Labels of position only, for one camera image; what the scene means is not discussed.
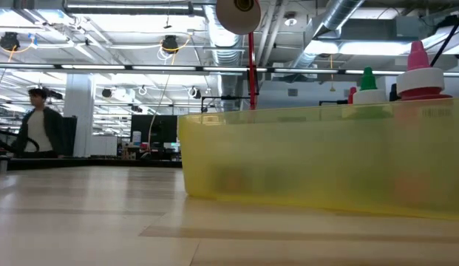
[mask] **ceiling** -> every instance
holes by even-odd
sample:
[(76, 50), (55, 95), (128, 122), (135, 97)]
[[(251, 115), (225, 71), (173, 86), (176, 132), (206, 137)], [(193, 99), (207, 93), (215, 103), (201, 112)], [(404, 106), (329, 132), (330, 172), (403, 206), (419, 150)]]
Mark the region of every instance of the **ceiling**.
[[(104, 1), (79, 1), (80, 3), (93, 4)], [(144, 3), (144, 1), (119, 1), (129, 4)], [(181, 4), (185, 1), (170, 1)], [(193, 4), (213, 4), (215, 1), (200, 0), (191, 1)], [(327, 1), (289, 1), (286, 12), (296, 12), (297, 23), (291, 27), (282, 24), (276, 35), (276, 48), (272, 49), (269, 64), (287, 63), (295, 59), (305, 48), (304, 34), (310, 18), (314, 18), (324, 12)], [(147, 4), (168, 4), (168, 1), (145, 1)], [(276, 16), (267, 18), (270, 1), (260, 1), (262, 8), (262, 22), (256, 29), (255, 48), (259, 47), (262, 37), (262, 26), (268, 21), (275, 21)], [(417, 16), (422, 13), (440, 13), (442, 10), (451, 10), (459, 5), (459, 1), (365, 1), (351, 18), (391, 20), (398, 16)], [(41, 17), (30, 19), (23, 13), (7, 8), (0, 8), (0, 38), (5, 32), (17, 32), (21, 43), (19, 52), (11, 54), (0, 47), (0, 62), (11, 63), (38, 63), (38, 64), (131, 64), (131, 65), (192, 65), (211, 66), (214, 60), (211, 54), (211, 42), (208, 35), (208, 25), (205, 18), (199, 16), (151, 16), (151, 15), (110, 15), (96, 13), (66, 13), (54, 11), (40, 13)], [(184, 46), (174, 58), (163, 59), (160, 54), (160, 42), (166, 35), (177, 36), (179, 46)], [(25, 50), (33, 38), (36, 45)], [(455, 46), (459, 45), (459, 38), (455, 39)], [(248, 64), (248, 39), (244, 38), (242, 45), (241, 65)], [(375, 69), (405, 69), (405, 55), (382, 56), (382, 55), (343, 55), (318, 56), (313, 62), (318, 68), (343, 68), (363, 69), (370, 65)], [(452, 68), (456, 60), (452, 55), (445, 55), (438, 66), (444, 69)], [(197, 88), (202, 95), (218, 96), (216, 75), (157, 75), (157, 74), (94, 74), (97, 84), (96, 107), (95, 107), (95, 131), (108, 131), (116, 134), (127, 135), (129, 122), (124, 118), (133, 112), (130, 106), (111, 106), (111, 104), (123, 103), (116, 98), (104, 98), (103, 89), (135, 91), (135, 97), (131, 100), (136, 105), (139, 103), (159, 104), (160, 99), (165, 103), (155, 110), (151, 107), (147, 112), (155, 112), (163, 115), (184, 115), (198, 113), (200, 100), (193, 99), (188, 93), (191, 88)], [(167, 78), (169, 80), (166, 92), (162, 95)], [(339, 82), (356, 82), (358, 77), (346, 77), (337, 75), (330, 77), (320, 76), (318, 81), (331, 78)], [(11, 100), (14, 106), (29, 109), (27, 105), (27, 90), (41, 84), (44, 87), (55, 90), (66, 97), (67, 74), (63, 72), (31, 72), (20, 70), (4, 71), (0, 69), (0, 101)], [(265, 91), (261, 91), (261, 99), (270, 98), (273, 106), (279, 106), (277, 102), (276, 88), (281, 83), (264, 84)], [(329, 90), (320, 90), (319, 93), (307, 96), (316, 103), (319, 98), (331, 98), (332, 95), (323, 95)], [(54, 100), (52, 107), (58, 111), (63, 110), (63, 101)], [(23, 110), (10, 108), (0, 104), (0, 112), (4, 117), (21, 117)], [(218, 112), (216, 102), (209, 112)], [(17, 119), (0, 119), (4, 127), (20, 123)]]

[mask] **wooden table surface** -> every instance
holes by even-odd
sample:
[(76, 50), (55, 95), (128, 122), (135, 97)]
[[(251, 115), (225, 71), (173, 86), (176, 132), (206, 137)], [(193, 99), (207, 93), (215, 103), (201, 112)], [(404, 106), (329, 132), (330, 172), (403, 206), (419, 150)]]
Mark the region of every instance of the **wooden table surface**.
[(459, 265), (459, 222), (191, 199), (181, 169), (15, 171), (2, 265)]

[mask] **white shirt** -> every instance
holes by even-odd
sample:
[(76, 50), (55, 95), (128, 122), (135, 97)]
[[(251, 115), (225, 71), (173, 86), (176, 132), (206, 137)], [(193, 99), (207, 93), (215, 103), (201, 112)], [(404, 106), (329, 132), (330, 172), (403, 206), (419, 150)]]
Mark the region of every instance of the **white shirt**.
[[(44, 112), (34, 111), (27, 121), (27, 136), (35, 140), (40, 148), (38, 151), (53, 151), (52, 144), (45, 133)], [(35, 151), (35, 146), (28, 141), (25, 151)]]

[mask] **white disc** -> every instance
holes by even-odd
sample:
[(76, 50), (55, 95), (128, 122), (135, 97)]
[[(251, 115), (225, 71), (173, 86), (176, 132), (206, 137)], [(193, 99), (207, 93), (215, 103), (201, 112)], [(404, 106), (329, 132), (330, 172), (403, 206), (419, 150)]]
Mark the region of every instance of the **white disc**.
[(245, 35), (252, 33), (260, 23), (260, 5), (257, 0), (218, 0), (216, 16), (228, 31)]

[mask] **pink bottle cap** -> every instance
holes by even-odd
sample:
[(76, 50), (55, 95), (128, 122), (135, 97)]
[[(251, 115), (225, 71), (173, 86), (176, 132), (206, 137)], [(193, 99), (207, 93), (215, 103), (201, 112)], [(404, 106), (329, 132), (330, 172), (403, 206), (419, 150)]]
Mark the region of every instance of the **pink bottle cap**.
[(408, 55), (408, 70), (428, 68), (429, 60), (421, 41), (412, 42), (412, 50)]

